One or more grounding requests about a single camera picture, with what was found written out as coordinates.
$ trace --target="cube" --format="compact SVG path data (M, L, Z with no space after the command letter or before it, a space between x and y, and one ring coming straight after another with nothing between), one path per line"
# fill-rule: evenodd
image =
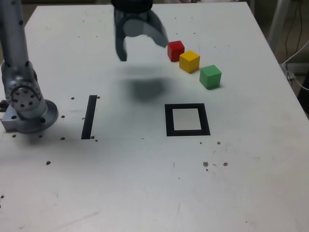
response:
M168 44L168 56L170 61L179 61L179 56L184 53L184 45L181 41L169 42Z
M217 88L220 85L221 74L215 65L207 66L201 69L199 81L206 89Z
M179 58L179 68L187 73L193 73L199 68L199 55L193 51L182 53Z

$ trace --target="floor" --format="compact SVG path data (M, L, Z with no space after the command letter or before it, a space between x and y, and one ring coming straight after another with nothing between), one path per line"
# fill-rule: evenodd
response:
M159 1L159 3L161 3L163 0L154 0L154 1L155 2ZM276 1L261 0L257 2L258 3L256 4L256 8L255 8L255 17L256 17L258 24L260 25L262 32L264 33L265 37L267 37L268 31L270 28L272 15L276 7ZM275 53L275 56L279 63L282 63L286 60L286 51L285 51L284 42L285 42L286 35L288 33L289 26L293 19L294 9L296 5L297 5L297 2L292 2L291 10L288 13L285 27L282 31L282 37L281 37L281 40L278 44L278 48ZM37 7L36 4L24 4L23 5L24 21L26 23L30 19L36 7ZM302 6L302 11L309 12L309 0L305 0ZM291 30L290 37L289 37L290 38L289 43L288 43L289 51L294 51L297 41L298 41L299 32L300 32L299 18L297 18L295 22L296 23L293 26L293 29ZM303 46L307 42L308 38L309 38L309 14L303 13L303 34L302 34L302 39L300 41L300 46ZM304 51L294 59L294 62L309 62L308 58L309 58L309 46L306 49L304 49ZM3 60L2 51L0 53L0 60L1 61ZM302 84L304 81L304 78L305 77L298 77L297 79ZM294 93L298 95L301 87L297 83L294 83L292 85L292 89Z

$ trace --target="black square outline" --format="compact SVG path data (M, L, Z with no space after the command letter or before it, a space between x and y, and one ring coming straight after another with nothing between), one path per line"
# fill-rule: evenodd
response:
M197 109L199 122L201 124L200 130L175 130L173 109ZM165 123L166 136L199 136L210 135L208 120L204 103L193 104L165 104Z

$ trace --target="white tabletop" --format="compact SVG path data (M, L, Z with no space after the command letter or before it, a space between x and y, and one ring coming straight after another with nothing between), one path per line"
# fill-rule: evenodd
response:
M170 41L222 71L221 87L146 36L127 38L120 62L112 6L38 7L29 58L65 118L42 138L0 127L0 231L308 231L309 123L249 7L153 10ZM81 140L89 95L95 139ZM205 104L211 135L167 137L170 103Z

